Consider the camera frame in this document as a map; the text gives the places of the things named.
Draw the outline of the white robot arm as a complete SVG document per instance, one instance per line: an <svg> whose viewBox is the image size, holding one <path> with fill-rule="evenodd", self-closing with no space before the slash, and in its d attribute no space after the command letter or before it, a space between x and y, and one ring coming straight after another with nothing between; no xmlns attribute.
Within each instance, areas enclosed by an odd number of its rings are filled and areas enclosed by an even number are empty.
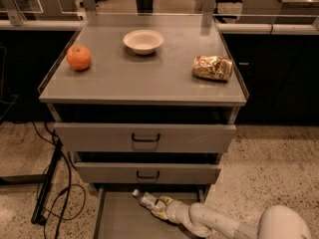
<svg viewBox="0 0 319 239"><path fill-rule="evenodd" d="M207 237L213 230L226 239L312 239L304 219L294 210L275 205L266 209L256 227L219 213L205 204L190 205L161 196L152 214L175 224L182 224L198 237Z"/></svg>

